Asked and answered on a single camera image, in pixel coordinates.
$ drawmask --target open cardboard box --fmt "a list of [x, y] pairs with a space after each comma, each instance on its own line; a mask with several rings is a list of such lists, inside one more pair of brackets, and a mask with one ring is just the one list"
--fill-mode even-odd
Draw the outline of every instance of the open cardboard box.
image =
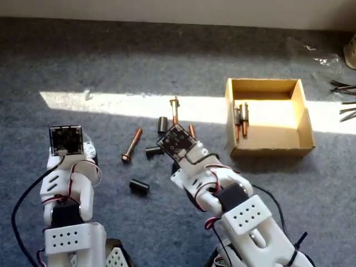
[[[305, 156], [315, 148], [301, 80], [230, 78], [228, 148], [231, 157]], [[248, 136], [236, 140], [234, 103], [249, 105]]]

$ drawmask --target circuit board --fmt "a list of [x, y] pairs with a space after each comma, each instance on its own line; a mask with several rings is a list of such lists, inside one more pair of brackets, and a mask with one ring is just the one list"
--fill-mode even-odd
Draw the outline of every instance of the circuit board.
[[173, 125], [157, 144], [179, 162], [196, 145], [197, 141], [180, 125]]
[[83, 154], [82, 127], [73, 126], [51, 126], [50, 141], [52, 156]]

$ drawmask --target white wall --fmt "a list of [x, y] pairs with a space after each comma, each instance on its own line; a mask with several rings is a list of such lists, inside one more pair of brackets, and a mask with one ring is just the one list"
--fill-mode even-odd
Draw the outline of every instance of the white wall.
[[356, 0], [0, 0], [0, 16], [356, 31]]

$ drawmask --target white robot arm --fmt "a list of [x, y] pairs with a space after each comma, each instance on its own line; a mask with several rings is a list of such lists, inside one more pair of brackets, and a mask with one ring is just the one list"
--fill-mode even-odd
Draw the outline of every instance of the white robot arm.
[[[40, 190], [43, 218], [48, 226], [44, 232], [47, 266], [131, 266], [121, 245], [109, 248], [107, 255], [104, 227], [89, 222], [93, 214], [93, 186], [102, 175], [92, 141], [82, 141], [80, 126], [51, 127], [50, 132], [47, 169], [59, 166], [44, 177]], [[42, 267], [46, 266], [38, 258]]]
[[214, 214], [215, 217], [206, 222], [206, 229], [221, 221], [228, 240], [217, 250], [226, 265], [314, 266], [289, 241], [261, 198], [253, 195], [252, 185], [222, 165], [216, 154], [209, 154], [202, 143], [181, 126], [173, 126], [158, 145], [180, 166], [171, 180], [186, 191], [198, 209]]

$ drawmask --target bolt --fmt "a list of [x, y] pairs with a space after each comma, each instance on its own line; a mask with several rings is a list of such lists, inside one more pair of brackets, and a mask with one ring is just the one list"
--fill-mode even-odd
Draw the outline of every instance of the bolt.
[[195, 129], [194, 129], [193, 124], [189, 124], [189, 133], [190, 133], [191, 137], [196, 138]]
[[139, 142], [140, 136], [142, 135], [142, 128], [139, 128], [133, 138], [130, 146], [128, 147], [127, 151], [121, 155], [121, 160], [123, 163], [131, 162], [131, 154], [134, 151], [135, 146]]
[[170, 100], [171, 106], [172, 106], [172, 114], [173, 114], [173, 125], [178, 124], [178, 107], [179, 107], [179, 101], [177, 96], [174, 97], [174, 99]]

